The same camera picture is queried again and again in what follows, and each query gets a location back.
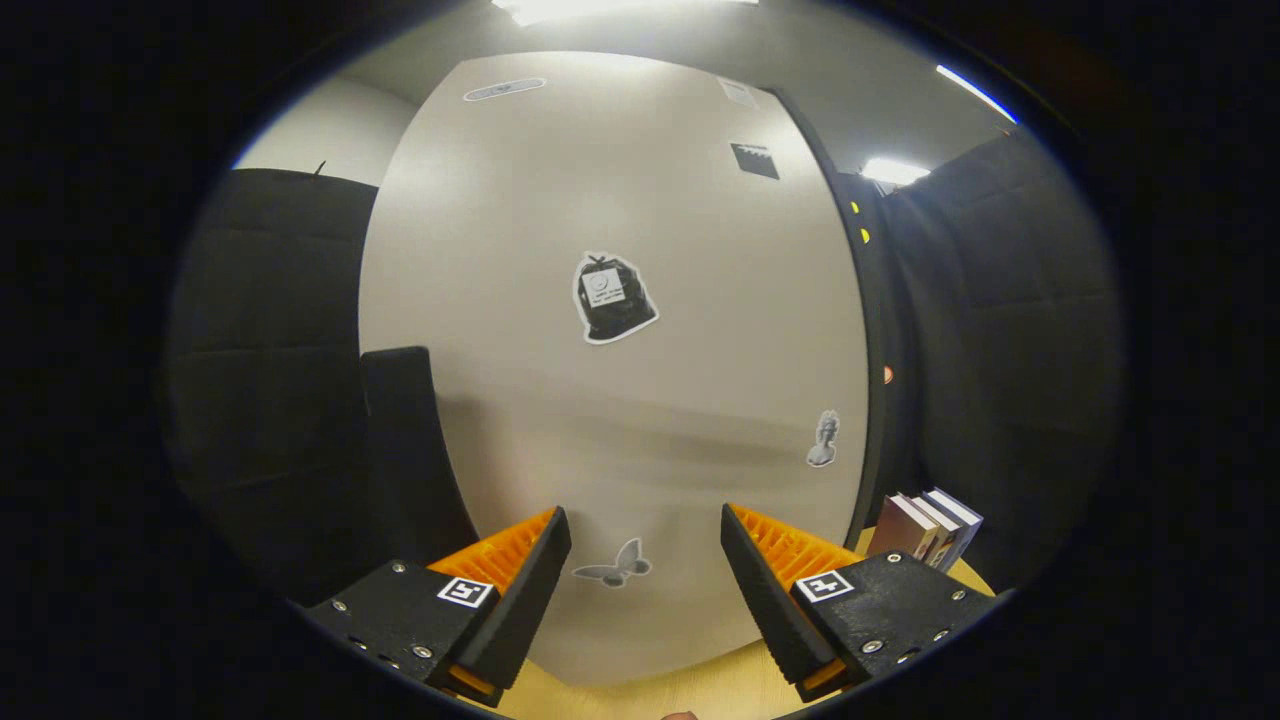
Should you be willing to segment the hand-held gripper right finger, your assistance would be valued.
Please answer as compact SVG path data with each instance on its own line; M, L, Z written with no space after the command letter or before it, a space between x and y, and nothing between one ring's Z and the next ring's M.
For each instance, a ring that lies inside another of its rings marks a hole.
M785 680L804 702L918 664L1001 605L909 553L865 556L737 503L719 543Z

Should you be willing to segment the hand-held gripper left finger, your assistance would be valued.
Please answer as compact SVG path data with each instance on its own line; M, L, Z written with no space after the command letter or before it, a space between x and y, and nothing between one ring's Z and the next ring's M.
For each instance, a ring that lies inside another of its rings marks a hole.
M378 667L494 708L524 667L571 546L567 512L554 506L429 565L393 559L301 614Z

